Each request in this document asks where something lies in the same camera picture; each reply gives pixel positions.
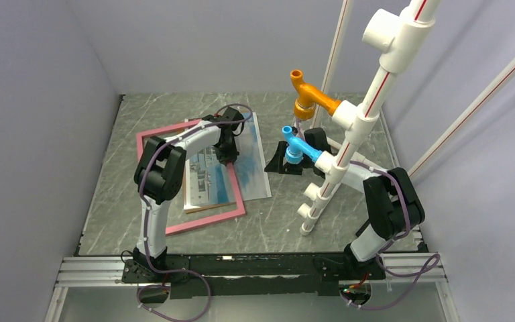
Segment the building and sky photo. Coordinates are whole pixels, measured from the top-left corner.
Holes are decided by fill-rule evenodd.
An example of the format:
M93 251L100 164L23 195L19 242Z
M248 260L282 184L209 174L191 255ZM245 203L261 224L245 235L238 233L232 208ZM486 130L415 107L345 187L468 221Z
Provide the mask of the building and sky photo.
M235 142L239 155L233 165L242 199L250 201L271 197L256 114L245 123L245 129ZM219 163L211 146L186 161L184 179L184 204L201 206L235 202L226 166Z

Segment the pink picture frame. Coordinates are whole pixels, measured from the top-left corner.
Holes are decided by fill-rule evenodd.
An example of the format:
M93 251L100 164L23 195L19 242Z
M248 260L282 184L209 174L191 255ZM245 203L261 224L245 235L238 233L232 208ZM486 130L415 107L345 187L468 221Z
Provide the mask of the pink picture frame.
M192 127L195 127L197 123L200 121L200 119L193 119L187 122L182 123L176 123L173 125L168 125L165 127L160 127L158 129L149 129L146 131L138 132L135 136L136 139L136 145L137 145L137 159L141 158L141 155L144 151L144 141L147 138L153 137L153 136L160 136L162 134L167 133L179 133L181 134L183 131L186 131L187 129L190 129ZM208 217L203 217L201 219L195 219L193 221L187 221L185 223L180 223L178 225L172 225L168 226L166 228L166 235L176 235L178 233L183 233L186 231L192 231L193 229L202 228L208 225L212 225L215 223L220 223L226 220L238 218L241 216L244 216L246 214L246 210L243 204L243 199L241 196L241 191L239 188L239 183L237 181L237 176L235 173L235 168L232 163L229 163L226 165L226 169L228 171L231 187L233 188L234 196L235 196L235 204L236 209L232 211L227 211L224 213L211 215Z

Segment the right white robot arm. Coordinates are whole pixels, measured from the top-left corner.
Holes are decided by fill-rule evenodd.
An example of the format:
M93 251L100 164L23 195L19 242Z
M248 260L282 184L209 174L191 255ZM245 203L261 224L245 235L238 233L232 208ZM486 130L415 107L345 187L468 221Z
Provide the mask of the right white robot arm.
M340 166L320 128L307 131L307 140L291 126L284 126L282 134L284 140L278 143L265 172L301 175L305 168L312 168L329 186L361 184L368 218L345 247L347 257L342 263L348 277L361 277L369 268L368 261L424 221L424 209L405 169L384 170L354 160Z

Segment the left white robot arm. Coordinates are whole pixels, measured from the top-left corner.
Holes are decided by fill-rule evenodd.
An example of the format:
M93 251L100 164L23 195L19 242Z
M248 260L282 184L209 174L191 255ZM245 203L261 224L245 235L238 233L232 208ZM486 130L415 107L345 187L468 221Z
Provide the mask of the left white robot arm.
M146 280L155 282L165 275L168 209L182 187L186 161L205 148L213 148L220 164L232 165L239 156L235 139L253 117L251 109L240 112L242 106L228 104L180 134L147 140L133 177L142 209L133 259Z

